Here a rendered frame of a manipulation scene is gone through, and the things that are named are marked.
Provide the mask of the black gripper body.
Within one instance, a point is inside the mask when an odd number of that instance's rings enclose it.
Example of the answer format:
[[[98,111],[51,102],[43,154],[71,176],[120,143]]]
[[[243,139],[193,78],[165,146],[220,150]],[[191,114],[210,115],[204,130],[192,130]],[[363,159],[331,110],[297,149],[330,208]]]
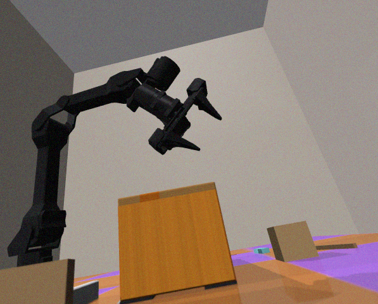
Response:
[[[193,104],[198,105],[196,95],[202,87],[205,89],[207,97],[206,81],[201,78],[194,79],[186,89],[188,98],[184,103],[181,103],[177,98],[171,98],[163,90],[155,93],[150,99],[148,111],[168,124],[164,130],[157,128],[148,139],[149,144],[160,154],[164,155],[168,150],[162,143],[164,137],[169,131],[173,132],[175,130]]]

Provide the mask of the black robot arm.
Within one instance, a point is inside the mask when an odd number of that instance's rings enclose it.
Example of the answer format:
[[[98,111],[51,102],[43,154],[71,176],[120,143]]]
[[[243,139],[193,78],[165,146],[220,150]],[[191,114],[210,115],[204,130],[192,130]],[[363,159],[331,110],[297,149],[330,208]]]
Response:
[[[38,114],[32,122],[32,140],[38,149],[33,204],[7,248],[9,257],[18,255],[17,267],[52,262],[52,249],[59,248],[66,227],[66,210],[57,205],[60,151],[75,128],[78,114],[110,103],[127,104],[133,112],[139,106],[148,111],[152,96],[166,92],[179,72],[173,60],[162,56],[148,73],[142,68],[122,71],[101,86],[60,97]],[[63,110],[68,112],[65,124],[50,118]],[[37,246],[41,248],[28,249]]]

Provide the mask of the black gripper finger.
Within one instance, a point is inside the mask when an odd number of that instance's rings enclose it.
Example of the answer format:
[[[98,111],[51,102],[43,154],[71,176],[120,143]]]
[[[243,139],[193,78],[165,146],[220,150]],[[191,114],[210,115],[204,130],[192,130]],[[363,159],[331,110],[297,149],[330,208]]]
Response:
[[[196,95],[196,101],[198,104],[198,109],[207,112],[209,115],[213,116],[218,120],[222,120],[222,117],[219,113],[214,109],[211,103],[206,98],[205,89],[202,87]]]
[[[162,143],[165,145],[165,147],[168,150],[171,150],[172,148],[175,148],[175,147],[180,147],[180,148],[187,148],[187,149],[200,151],[200,148],[197,147],[195,144],[178,136],[177,134],[174,134],[171,131],[169,131],[168,134],[164,137],[164,139],[162,140]]]

